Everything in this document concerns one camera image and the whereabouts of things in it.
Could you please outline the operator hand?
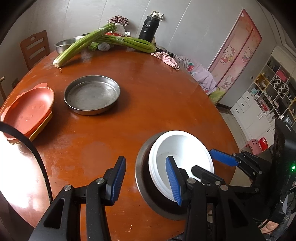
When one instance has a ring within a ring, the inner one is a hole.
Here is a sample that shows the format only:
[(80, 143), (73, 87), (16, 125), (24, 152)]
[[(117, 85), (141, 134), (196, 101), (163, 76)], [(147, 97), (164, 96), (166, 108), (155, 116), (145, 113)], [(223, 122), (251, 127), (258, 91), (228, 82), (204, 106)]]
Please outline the operator hand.
[(270, 220), (265, 220), (258, 227), (259, 227), (262, 234), (267, 234), (267, 233), (273, 232), (278, 226), (279, 226), (278, 223), (275, 223), (275, 222), (270, 221)]

